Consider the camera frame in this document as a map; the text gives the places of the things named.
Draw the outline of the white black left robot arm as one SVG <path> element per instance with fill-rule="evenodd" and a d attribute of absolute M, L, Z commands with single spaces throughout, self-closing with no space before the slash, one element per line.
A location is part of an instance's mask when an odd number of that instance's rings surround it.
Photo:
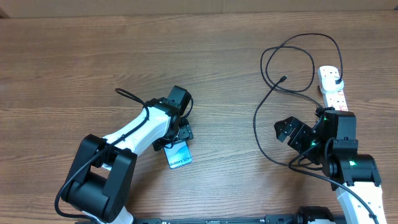
<path fill-rule="evenodd" d="M 54 201 L 58 215 L 79 223 L 134 223 L 126 202 L 137 158 L 149 146 L 172 149 L 193 139 L 187 119 L 193 98 L 186 89 L 174 86 L 167 97 L 149 101 L 122 88 L 115 91 L 140 103 L 142 112 L 113 134 L 89 134 L 81 141 Z"/>

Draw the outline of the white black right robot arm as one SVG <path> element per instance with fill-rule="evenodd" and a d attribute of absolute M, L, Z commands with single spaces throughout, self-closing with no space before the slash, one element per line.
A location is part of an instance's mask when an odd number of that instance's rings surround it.
<path fill-rule="evenodd" d="M 331 184 L 346 223 L 385 223 L 381 176 L 369 154 L 359 154 L 356 117 L 333 107 L 317 108 L 314 127 L 291 116 L 274 125 L 279 141 L 299 155 L 289 169 Z"/>

